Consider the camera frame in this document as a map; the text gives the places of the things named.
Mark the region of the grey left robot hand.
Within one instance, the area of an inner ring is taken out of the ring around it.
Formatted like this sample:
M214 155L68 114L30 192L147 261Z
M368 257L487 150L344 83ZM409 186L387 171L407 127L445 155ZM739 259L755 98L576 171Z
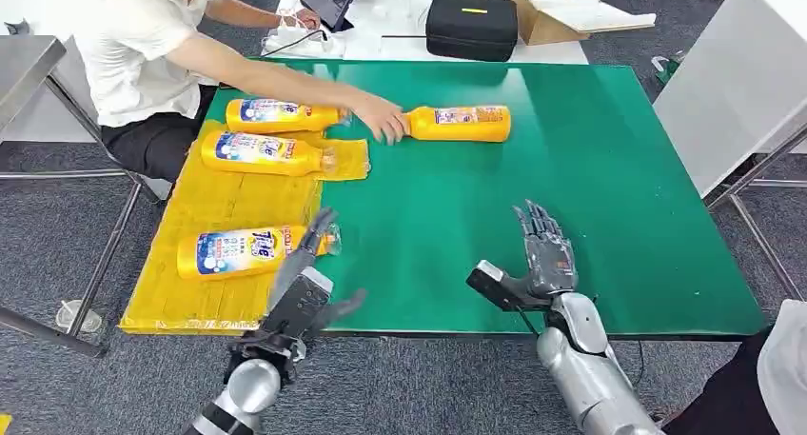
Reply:
M262 330L295 338L313 336L364 303L367 292L363 288L332 302L333 282L314 267L317 248L324 242L325 233L335 227L337 216L333 208L320 209L299 244L281 263L267 296Z

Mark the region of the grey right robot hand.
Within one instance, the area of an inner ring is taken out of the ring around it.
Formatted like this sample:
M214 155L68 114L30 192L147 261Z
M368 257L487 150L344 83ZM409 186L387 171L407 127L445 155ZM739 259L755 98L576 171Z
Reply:
M517 279L536 299L574 291L579 281L574 249L559 223L539 204L526 199L525 207L513 206L523 237L528 273Z

